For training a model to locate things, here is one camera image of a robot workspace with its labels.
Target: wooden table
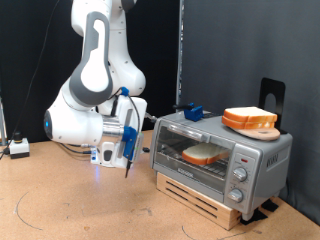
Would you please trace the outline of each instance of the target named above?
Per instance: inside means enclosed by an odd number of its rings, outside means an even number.
[[[320,239],[319,226],[279,198],[267,219],[226,231],[156,190],[149,154],[125,179],[124,169],[92,165],[54,142],[30,152],[0,161],[0,239]]]

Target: bread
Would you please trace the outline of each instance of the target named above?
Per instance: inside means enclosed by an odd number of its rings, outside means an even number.
[[[229,156],[227,149],[216,146],[212,143],[200,143],[187,148],[182,152],[182,158],[196,165],[211,164],[221,158]]]
[[[277,114],[257,107],[227,108],[222,123],[234,129],[274,128]]]
[[[236,122],[276,122],[277,114],[267,112],[257,107],[227,108],[224,110],[224,117]]]
[[[256,128],[274,128],[274,122],[237,122],[222,117],[222,123],[235,129],[256,129]]]

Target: wooden crate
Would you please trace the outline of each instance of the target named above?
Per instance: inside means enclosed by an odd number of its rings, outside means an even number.
[[[240,221],[241,212],[231,209],[161,173],[158,173],[157,176],[157,188],[226,230],[230,230]]]

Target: blue object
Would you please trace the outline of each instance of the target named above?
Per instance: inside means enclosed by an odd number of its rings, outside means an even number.
[[[203,118],[203,108],[202,106],[194,107],[194,103],[190,103],[189,106],[193,107],[191,110],[184,109],[184,117],[186,119],[192,120],[194,122],[199,121]]]
[[[129,95],[129,89],[125,88],[125,87],[122,87],[121,88],[121,94],[120,95],[123,95],[123,96],[126,96],[128,97]]]
[[[134,144],[137,138],[137,131],[132,127],[124,127],[122,140],[126,143],[124,148],[123,156],[128,160],[132,160],[134,152]]]

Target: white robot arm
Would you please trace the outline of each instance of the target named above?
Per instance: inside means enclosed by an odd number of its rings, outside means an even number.
[[[84,38],[82,59],[44,119],[50,139],[95,145],[97,154],[91,162],[108,167],[125,167],[131,160],[128,149],[134,145],[127,143],[135,139],[134,131],[139,134],[143,124],[139,116],[143,120],[147,106],[140,98],[131,101],[126,93],[128,89],[130,96],[137,96],[145,88],[145,77],[127,48],[125,11],[135,2],[73,1],[72,27]],[[117,96],[121,87],[122,96]]]

